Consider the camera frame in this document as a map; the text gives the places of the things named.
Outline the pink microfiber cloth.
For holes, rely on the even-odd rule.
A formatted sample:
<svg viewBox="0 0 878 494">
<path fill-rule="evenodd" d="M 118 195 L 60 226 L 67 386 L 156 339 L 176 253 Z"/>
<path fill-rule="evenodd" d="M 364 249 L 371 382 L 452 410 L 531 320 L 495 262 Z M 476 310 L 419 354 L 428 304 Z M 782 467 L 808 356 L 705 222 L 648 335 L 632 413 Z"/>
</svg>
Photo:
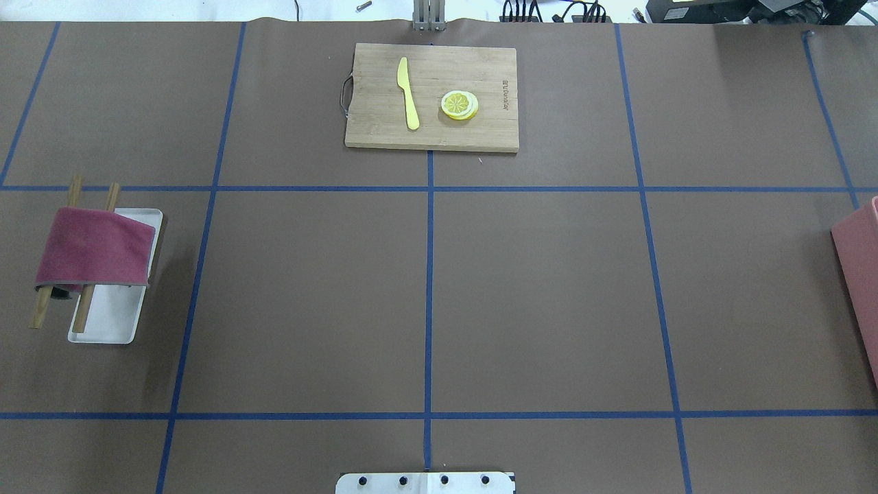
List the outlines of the pink microfiber cloth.
<svg viewBox="0 0 878 494">
<path fill-rule="evenodd" d="M 156 229 L 96 209 L 56 211 L 35 278 L 67 292 L 85 285 L 148 285 Z"/>
</svg>

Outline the yellow lemon slice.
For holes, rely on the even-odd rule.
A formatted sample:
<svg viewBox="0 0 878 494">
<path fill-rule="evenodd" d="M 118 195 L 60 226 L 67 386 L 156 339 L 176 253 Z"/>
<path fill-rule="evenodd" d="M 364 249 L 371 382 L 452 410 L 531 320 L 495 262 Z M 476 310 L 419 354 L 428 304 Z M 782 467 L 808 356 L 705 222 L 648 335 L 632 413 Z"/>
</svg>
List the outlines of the yellow lemon slice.
<svg viewBox="0 0 878 494">
<path fill-rule="evenodd" d="M 443 95 L 440 103 L 442 112 L 454 121 L 467 121 L 479 110 L 479 100 L 470 91 L 449 91 Z"/>
</svg>

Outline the bamboo cutting board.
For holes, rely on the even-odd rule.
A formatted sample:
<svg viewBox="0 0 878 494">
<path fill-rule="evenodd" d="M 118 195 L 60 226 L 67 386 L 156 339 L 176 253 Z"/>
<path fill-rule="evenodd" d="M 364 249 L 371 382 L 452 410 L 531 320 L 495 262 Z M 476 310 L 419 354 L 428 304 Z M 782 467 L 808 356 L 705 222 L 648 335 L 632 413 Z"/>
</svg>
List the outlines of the bamboo cutting board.
<svg viewBox="0 0 878 494">
<path fill-rule="evenodd" d="M 407 129 L 399 60 L 407 57 L 420 128 Z M 508 47 L 416 46 L 359 42 L 351 72 L 345 144 L 350 148 L 517 153 L 517 51 Z M 467 121 L 446 116 L 449 91 L 470 91 L 479 110 Z"/>
</svg>

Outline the yellow plastic knife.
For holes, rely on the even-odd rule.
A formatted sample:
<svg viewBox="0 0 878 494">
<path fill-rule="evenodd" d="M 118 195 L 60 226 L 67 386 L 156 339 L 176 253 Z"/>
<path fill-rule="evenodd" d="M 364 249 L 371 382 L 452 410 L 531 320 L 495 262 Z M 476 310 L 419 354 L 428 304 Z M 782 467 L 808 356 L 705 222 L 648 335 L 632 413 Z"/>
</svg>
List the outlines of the yellow plastic knife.
<svg viewBox="0 0 878 494">
<path fill-rule="evenodd" d="M 420 128 L 420 119 L 414 103 L 413 91 L 409 79 L 408 59 L 405 56 L 401 57 L 399 60 L 396 81 L 398 87 L 403 93 L 405 104 L 405 125 L 407 125 L 408 130 L 418 130 Z"/>
</svg>

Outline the white rectangular tray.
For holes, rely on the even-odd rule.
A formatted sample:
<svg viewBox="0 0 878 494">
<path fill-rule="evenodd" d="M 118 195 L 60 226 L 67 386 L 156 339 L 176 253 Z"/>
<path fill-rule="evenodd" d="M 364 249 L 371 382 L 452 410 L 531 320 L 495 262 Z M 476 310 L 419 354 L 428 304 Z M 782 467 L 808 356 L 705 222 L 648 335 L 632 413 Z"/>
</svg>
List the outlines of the white rectangular tray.
<svg viewBox="0 0 878 494">
<path fill-rule="evenodd" d="M 162 244 L 165 216 L 159 209 L 120 209 L 118 215 L 144 223 L 154 229 L 150 251 L 150 269 L 147 281 L 151 282 Z M 134 341 L 145 299 L 145 285 L 98 285 L 95 288 L 90 313 L 82 333 L 70 325 L 68 341 L 78 344 L 129 344 Z"/>
</svg>

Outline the pink plastic bin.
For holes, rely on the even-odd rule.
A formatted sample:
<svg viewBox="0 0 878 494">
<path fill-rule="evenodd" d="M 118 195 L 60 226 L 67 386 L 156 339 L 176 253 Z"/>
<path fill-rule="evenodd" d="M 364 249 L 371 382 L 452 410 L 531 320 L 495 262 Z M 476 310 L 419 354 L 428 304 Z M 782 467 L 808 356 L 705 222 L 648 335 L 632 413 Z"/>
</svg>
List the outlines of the pink plastic bin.
<svg viewBox="0 0 878 494">
<path fill-rule="evenodd" d="M 831 228 L 873 381 L 877 381 L 877 197 Z"/>
</svg>

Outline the black monitor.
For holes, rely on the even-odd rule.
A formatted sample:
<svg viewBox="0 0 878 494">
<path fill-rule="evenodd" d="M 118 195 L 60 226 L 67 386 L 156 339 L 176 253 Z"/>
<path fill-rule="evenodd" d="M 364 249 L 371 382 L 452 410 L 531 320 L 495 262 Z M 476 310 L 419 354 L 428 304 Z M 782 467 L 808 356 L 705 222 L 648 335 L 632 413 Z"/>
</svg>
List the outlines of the black monitor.
<svg viewBox="0 0 878 494">
<path fill-rule="evenodd" d="M 653 24 L 846 25 L 868 1 L 647 1 Z"/>
</svg>

